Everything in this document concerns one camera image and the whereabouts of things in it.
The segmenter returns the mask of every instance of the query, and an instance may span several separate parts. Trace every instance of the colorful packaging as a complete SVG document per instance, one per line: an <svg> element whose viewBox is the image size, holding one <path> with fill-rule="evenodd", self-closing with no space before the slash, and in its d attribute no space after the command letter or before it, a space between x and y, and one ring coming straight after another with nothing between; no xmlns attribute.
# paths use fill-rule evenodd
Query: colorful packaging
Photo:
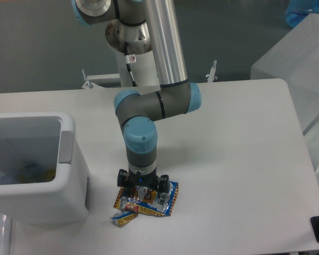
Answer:
<svg viewBox="0 0 319 255"><path fill-rule="evenodd" d="M121 211L111 217L113 223L118 227L125 226L127 223L137 217L137 214L133 211Z"/></svg>
<svg viewBox="0 0 319 255"><path fill-rule="evenodd" d="M170 216L178 190L178 182L170 182L169 193L157 193L147 187L136 186L129 195L125 188L121 188L114 208L157 217Z"/></svg>

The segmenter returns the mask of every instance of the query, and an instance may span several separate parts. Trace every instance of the silver metal tube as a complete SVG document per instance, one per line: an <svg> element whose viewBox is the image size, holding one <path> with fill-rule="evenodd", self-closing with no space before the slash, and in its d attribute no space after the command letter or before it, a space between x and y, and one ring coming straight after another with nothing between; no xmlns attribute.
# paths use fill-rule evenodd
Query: silver metal tube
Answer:
<svg viewBox="0 0 319 255"><path fill-rule="evenodd" d="M173 0L144 0L145 16L161 85L187 80Z"/></svg>

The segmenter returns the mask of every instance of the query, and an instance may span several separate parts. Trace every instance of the cable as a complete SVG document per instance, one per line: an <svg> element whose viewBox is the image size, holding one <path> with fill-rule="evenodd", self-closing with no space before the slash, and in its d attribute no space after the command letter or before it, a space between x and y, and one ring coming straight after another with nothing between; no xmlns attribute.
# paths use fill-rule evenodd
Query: cable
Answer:
<svg viewBox="0 0 319 255"><path fill-rule="evenodd" d="M128 55L128 43L125 42L124 43L124 56L127 56L127 55ZM128 72L131 76L132 86L137 87L136 81L135 81L133 74L132 74L132 71L131 71L130 63L127 63L127 69L128 69Z"/></svg>

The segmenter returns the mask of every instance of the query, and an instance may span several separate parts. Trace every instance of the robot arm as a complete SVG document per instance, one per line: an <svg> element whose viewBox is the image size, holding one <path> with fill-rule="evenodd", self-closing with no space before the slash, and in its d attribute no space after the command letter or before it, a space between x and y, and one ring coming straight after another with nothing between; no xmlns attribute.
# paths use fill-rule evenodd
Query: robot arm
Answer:
<svg viewBox="0 0 319 255"><path fill-rule="evenodd" d="M115 97L115 113L123 133L129 162L129 171L119 171L117 184L126 188L146 186L168 193L169 177L156 175L157 131L154 121L192 112L201 106L197 85L188 82L173 0L75 2L81 15L85 11L82 10L83 6L102 6L103 3L104 6L109 5L105 14L97 12L99 16L89 18L88 13L91 12L85 12L82 18L88 22L118 18L126 26L140 26L145 22L148 26L161 90L145 95L140 95L136 90L123 90ZM125 5L132 8L127 11Z"/></svg>

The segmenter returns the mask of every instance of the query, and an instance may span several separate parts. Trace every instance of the blue object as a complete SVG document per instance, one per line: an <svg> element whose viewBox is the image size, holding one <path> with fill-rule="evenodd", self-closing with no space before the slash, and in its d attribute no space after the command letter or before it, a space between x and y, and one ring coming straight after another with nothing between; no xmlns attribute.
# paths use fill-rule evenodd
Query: blue object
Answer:
<svg viewBox="0 0 319 255"><path fill-rule="evenodd" d="M310 13L319 13L319 0L290 0L285 17L288 25L294 28Z"/></svg>
<svg viewBox="0 0 319 255"><path fill-rule="evenodd" d="M140 93L134 89L126 89L123 90L121 92L119 92L116 96L115 99L113 101L113 105L115 107L115 111L117 111L118 105L125 99L127 98L129 95L133 95L133 94L138 94L140 95Z"/></svg>
<svg viewBox="0 0 319 255"><path fill-rule="evenodd" d="M83 20L83 18L81 17L78 9L77 9L77 4L75 3L75 0L71 0L71 3L72 3L72 8L73 8L73 11L75 13L75 16L77 18L77 20L79 21L79 23L82 25L82 26L89 26L88 23L85 22L85 20Z"/></svg>
<svg viewBox="0 0 319 255"><path fill-rule="evenodd" d="M190 90L191 90L190 103L186 113L190 113L199 109L202 104L201 92L197 84L194 82L191 82Z"/></svg>
<svg viewBox="0 0 319 255"><path fill-rule="evenodd" d="M125 145L134 153L146 154L156 148L157 130L153 121L137 116L129 120L124 128Z"/></svg>

